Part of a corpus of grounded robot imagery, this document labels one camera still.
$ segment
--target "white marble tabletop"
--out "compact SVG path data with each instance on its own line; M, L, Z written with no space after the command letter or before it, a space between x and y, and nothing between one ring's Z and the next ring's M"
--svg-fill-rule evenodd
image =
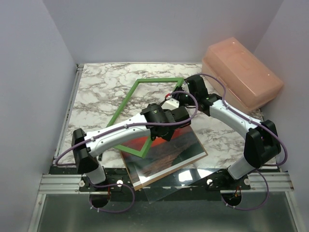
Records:
M184 77L201 72L201 64L169 63L101 63L86 64L78 87L69 128L61 151L71 145L72 133L77 128L94 131L106 127L114 112L136 79ZM215 92L205 79L209 93ZM173 90L175 83L141 84L132 95L117 122L139 113L149 103L160 103ZM261 118L260 111L254 117ZM191 127L201 141L208 156L192 166L199 168L226 168L243 156L244 140L221 121L199 113ZM74 162L70 152L62 163ZM120 152L110 149L103 154L101 164L109 168L124 168Z

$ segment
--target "green frame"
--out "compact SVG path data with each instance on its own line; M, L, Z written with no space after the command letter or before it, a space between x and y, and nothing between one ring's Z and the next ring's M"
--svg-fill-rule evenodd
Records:
M129 101L129 99L131 98L132 94L134 93L134 91L136 90L137 86L140 83L162 83L162 82L163 83L177 82L176 86L175 86L175 88L177 88L177 87L181 87L183 85L183 78L182 77L174 77L174 78L137 79L136 82L134 83L134 85L132 86L132 88L130 89L130 91L128 92L128 94L125 97L125 99L122 101L122 103L120 104L120 106L116 110L116 112L113 115L113 117L111 118L110 122L107 124L107 127L109 127L109 126L111 126L111 125L113 125L115 123L116 119L119 117L120 113L123 111L123 109L126 106L127 102ZM117 148L119 150L128 152L130 154L133 154L133 155L141 157L141 158L145 158L147 152L149 151L149 149L151 147L151 144L152 144L152 140L150 139L150 136L149 136L140 151L132 149L130 147L123 146L123 145L117 145L114 148Z

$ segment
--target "cable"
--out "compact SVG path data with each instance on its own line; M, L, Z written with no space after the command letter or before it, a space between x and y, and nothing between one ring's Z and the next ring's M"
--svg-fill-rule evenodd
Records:
M128 189L131 191L131 193L132 193L132 202L131 202L131 204L130 204L127 208L125 208L125 209L123 209L123 210L117 210L117 211L112 211L112 210L102 209L102 208L95 208L95 207L92 205L91 198L89 197L89 203L90 203L90 205L91 205L91 208L94 208L94 209L96 209L96 210L98 210L98 211L105 212L105 213L112 213L112 214L120 214L120 213L123 213L123 212L129 210L129 209L133 206L133 204L134 204L134 202L135 202L135 194L134 194L134 191L132 190L132 188L131 188L130 186L128 186L128 185L126 185L126 184L94 185L94 184L91 183L90 179L89 179L89 183L90 183L93 187L96 187L96 188L106 188L106 187L111 187L111 186L122 185L122 186L128 188Z
M222 201L224 202L224 204L225 204L227 207L230 207L230 208L232 208L232 209L237 209L237 210L240 210L240 211L251 211L251 210L259 209L259 208L263 207L263 206L266 204L266 202L267 202L267 200L268 200L268 198L269 198L269 186L268 186L268 183L267 183L267 181L266 181L265 176L263 176L258 170L256 170L256 172L259 173L259 174L261 175L261 177L264 179L265 184L266 184L266 189L267 189L267 190L266 190L266 197L265 197L265 199L263 200L263 202L262 202L260 205L256 206L256 207L252 207L252 208L239 208L239 207L235 207L235 206L229 205L228 203L226 203L226 201L224 200L224 198L221 197Z
M93 136L94 139L98 139L104 135L107 135L109 133L112 133L112 132L115 132L115 131L118 131L118 130L121 130L123 128L128 128L128 127L133 127L133 126L161 126L161 127L166 127L166 126L177 126L177 125L181 125L181 124L184 124L184 123L187 123L189 121L191 121L195 115L197 115L197 111L198 111L198 103L197 103L197 100L195 99L195 97L191 94L191 93L187 93L185 91L175 91L171 94L176 94L176 93L182 93L182 94L186 94L188 95L190 98L192 98L192 100L194 101L194 104L196 106L195 108L195 111L193 112L193 114L186 120L184 121L181 121L181 122L171 122L171 123L157 123L157 122L139 122L139 123L131 123L131 124L127 124L126 126L120 126L120 127L116 127L116 128L113 128L113 129L110 129L106 132L103 132L101 134L98 134L96 136ZM91 139L87 139L87 140L84 140L78 144L75 144L74 146L70 147L69 149L67 149L66 151L64 151L61 155L59 155L57 157L57 159L55 160L55 164L56 166L58 167L64 167L64 166L73 166L73 165L76 165L75 163L59 163L59 161L62 159L62 157L64 157L66 154L68 154L70 151L76 149L77 147L81 146L81 145L84 145L88 142L90 142Z
M260 123L254 122L254 121L250 121L247 117L245 117L244 115L238 113L237 111L235 111L234 109L230 108L229 105L225 102L225 95L226 95L226 88L224 86L224 84L219 81L217 78L215 78L214 76L211 76L209 74L205 74L205 73L199 73L198 75L202 75L202 76L207 76L210 77L211 79L214 79L215 81L217 81L222 87L223 87L223 95L222 95L222 102L224 104L224 106L229 109L230 111L232 111L234 114L236 114L237 116L241 117L242 119L253 123L256 126L261 127L263 130L267 131L271 136L273 136L282 146L283 150L284 150L284 159L282 162L277 163L277 164L264 164L264 166L268 166L268 167L276 167L276 166L281 166L283 164L286 163L287 159L288 159L288 151L286 149L286 146L284 145L283 141L281 139L278 138L277 135L275 135L271 130L269 130L267 127L263 126Z

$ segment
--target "marble table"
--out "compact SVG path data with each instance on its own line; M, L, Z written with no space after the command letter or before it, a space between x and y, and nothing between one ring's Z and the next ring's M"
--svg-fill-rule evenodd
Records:
M201 64L171 63L99 63L86 64L78 87L69 127L61 151L71 145L72 133L77 128L94 131L106 127L114 112L138 78L189 77L201 72ZM205 79L209 93L214 88ZM175 83L153 83L138 86L117 122L139 113L149 103L162 102L173 90ZM252 115L262 118L260 111ZM201 141L208 156L195 162L196 168L226 168L243 156L244 140L221 121L199 113L191 127ZM62 163L74 162L70 152ZM124 168L116 149L103 154L101 164L107 168Z

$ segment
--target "gray wall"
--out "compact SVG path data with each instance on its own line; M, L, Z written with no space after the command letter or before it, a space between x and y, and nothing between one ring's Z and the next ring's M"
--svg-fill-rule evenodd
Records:
M254 51L282 0L43 0L77 63L201 62L235 36Z
M303 218L309 218L309 1L285 0L255 54L285 82L263 108L286 143L289 170Z
M76 66L41 0L0 7L0 230L27 231Z

